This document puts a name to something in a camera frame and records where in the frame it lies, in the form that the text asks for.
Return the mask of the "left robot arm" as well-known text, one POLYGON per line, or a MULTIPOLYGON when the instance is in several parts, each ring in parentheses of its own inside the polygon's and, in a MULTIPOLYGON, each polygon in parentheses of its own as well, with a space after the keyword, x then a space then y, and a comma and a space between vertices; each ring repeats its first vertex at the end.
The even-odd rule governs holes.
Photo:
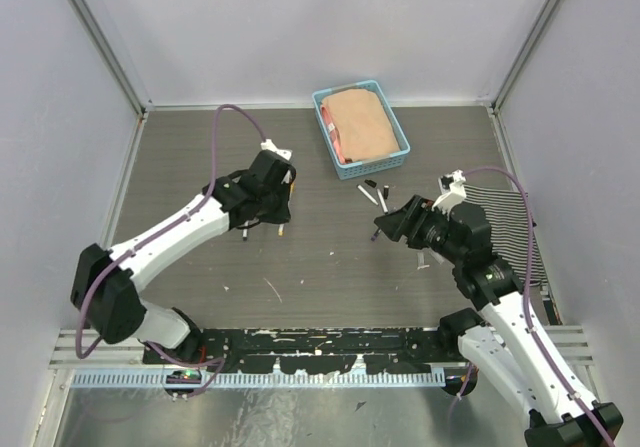
POLYGON ((90 326, 109 345, 135 338, 177 365, 208 365, 203 332, 195 322, 177 308, 143 300, 141 294, 166 268, 216 237, 288 223, 296 178, 291 158, 291 151, 264 142, 249 168, 217 178, 146 232, 109 248, 86 247, 71 291, 80 313, 76 330, 90 326))

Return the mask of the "white marker with yellow end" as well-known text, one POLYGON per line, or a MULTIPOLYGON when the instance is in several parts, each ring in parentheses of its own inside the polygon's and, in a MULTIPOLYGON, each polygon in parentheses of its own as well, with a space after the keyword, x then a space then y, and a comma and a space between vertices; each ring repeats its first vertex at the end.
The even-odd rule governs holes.
POLYGON ((280 223, 278 226, 279 237, 284 236, 285 225, 291 220, 290 202, 291 202, 291 195, 293 193, 294 185, 295 185, 295 177, 292 171, 289 171, 285 175, 285 178, 283 180, 283 185, 287 187, 287 190, 286 190, 286 196, 285 196, 285 206, 283 209, 284 221, 280 223))

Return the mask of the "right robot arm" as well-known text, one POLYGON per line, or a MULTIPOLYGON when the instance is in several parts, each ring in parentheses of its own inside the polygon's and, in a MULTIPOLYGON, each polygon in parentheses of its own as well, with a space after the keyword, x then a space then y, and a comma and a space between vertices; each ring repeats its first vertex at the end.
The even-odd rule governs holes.
POLYGON ((415 196, 374 223, 389 240, 452 264, 455 284, 473 306, 441 319, 441 352, 479 369, 518 413, 527 445, 613 445, 621 412, 600 402, 560 355, 520 278, 494 250, 481 206, 462 202, 443 212, 415 196))

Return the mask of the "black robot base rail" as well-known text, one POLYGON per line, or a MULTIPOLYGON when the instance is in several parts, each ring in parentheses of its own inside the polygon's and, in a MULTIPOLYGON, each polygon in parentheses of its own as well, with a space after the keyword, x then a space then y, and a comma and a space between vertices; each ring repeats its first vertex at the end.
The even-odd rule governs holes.
POLYGON ((206 329, 203 340, 208 360, 224 359, 224 373, 344 374, 361 361, 367 375, 413 374, 466 362, 439 331, 422 327, 206 329))

